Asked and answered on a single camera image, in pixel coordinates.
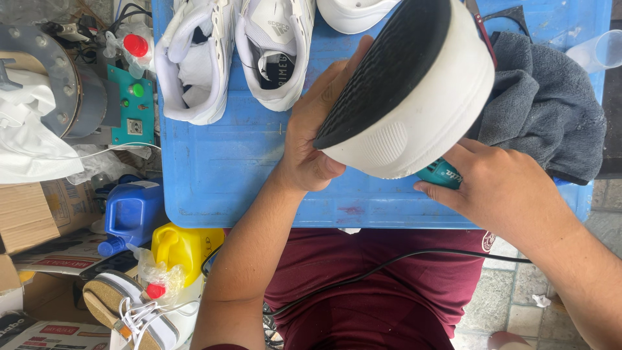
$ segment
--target red bottle cap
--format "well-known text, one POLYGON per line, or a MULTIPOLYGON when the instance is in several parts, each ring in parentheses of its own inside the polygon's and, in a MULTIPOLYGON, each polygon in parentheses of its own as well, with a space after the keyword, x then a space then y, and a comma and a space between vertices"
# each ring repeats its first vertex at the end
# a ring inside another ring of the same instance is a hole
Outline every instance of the red bottle cap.
POLYGON ((162 295, 164 295, 164 293, 166 293, 165 286, 159 286, 159 285, 153 285, 153 284, 149 284, 147 286, 147 295, 149 295, 149 297, 152 299, 158 299, 162 295))
POLYGON ((149 44, 145 38, 135 34, 126 35, 123 38, 123 46, 130 54, 136 57, 145 56, 147 51, 149 51, 149 44))

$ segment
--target blue plastic jug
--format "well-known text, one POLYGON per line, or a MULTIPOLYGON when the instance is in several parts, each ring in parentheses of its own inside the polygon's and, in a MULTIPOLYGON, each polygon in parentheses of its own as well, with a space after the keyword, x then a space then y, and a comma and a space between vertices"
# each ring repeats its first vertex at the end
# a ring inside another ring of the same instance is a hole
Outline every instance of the blue plastic jug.
POLYGON ((120 184, 108 194, 104 225, 108 239, 99 244, 97 251, 108 257, 127 250, 128 243, 139 247, 168 222, 161 177, 120 184))

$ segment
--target blue table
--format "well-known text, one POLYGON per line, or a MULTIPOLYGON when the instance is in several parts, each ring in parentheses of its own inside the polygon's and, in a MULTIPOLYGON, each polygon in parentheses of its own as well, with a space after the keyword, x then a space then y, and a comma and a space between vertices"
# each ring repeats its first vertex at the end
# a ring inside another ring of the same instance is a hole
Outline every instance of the blue table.
MULTIPOLYGON (((154 37, 161 37, 172 17, 172 0, 152 0, 154 37)), ((534 42, 568 48, 609 29, 611 0, 478 0, 482 15, 523 5, 534 42)), ((387 19, 367 34, 376 36, 387 19)), ((486 23, 493 31, 518 31, 507 19, 486 23)), ((362 34, 344 35, 315 17, 305 89, 335 60, 349 57, 362 34)), ((605 74, 592 75, 599 100, 605 74)), ((237 53, 231 64, 229 100, 224 117, 196 126, 163 118, 159 95, 162 166, 166 211, 181 227, 232 227, 255 198, 283 153, 290 112, 261 106, 246 86, 237 53)), ((370 177, 348 168, 324 191, 309 193, 294 220, 295 227, 395 227, 472 229, 476 226, 453 210, 415 192, 409 176, 398 180, 370 177)), ((592 183, 559 187, 581 220, 587 218, 592 183)))

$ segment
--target white shoe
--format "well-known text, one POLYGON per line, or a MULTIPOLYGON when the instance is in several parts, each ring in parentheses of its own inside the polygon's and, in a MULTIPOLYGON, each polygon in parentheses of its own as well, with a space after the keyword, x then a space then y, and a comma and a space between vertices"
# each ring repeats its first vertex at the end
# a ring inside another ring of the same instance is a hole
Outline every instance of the white shoe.
POLYGON ((315 19, 315 0, 243 0, 236 45, 248 87, 273 111, 300 98, 315 19))
POLYGON ((177 9, 154 54, 164 116, 196 125, 223 116, 240 1, 189 0, 177 9))
POLYGON ((372 176, 414 174, 468 131, 493 82, 493 61, 459 0, 404 1, 313 146, 372 176))
POLYGON ((180 295, 173 306, 159 305, 141 285, 117 271, 100 273, 83 293, 93 316, 119 331, 134 350, 175 350, 192 335, 197 320, 198 294, 180 295))
POLYGON ((357 34, 373 27, 401 0, 317 0, 322 17, 336 31, 357 34))

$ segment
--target hand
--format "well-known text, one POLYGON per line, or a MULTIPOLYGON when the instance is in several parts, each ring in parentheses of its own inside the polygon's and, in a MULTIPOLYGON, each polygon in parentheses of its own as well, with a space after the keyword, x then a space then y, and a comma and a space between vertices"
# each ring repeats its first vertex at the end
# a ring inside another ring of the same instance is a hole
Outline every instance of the hand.
POLYGON ((464 178, 460 188, 419 181, 414 189, 516 247, 552 242, 565 225, 581 225, 551 178, 524 153, 463 138, 443 157, 464 178))
POLYGON ((372 42, 371 36, 363 36, 350 60, 331 64, 294 104, 283 158, 273 172, 281 183, 300 191, 319 191, 346 170, 345 165, 313 148, 313 141, 372 42))

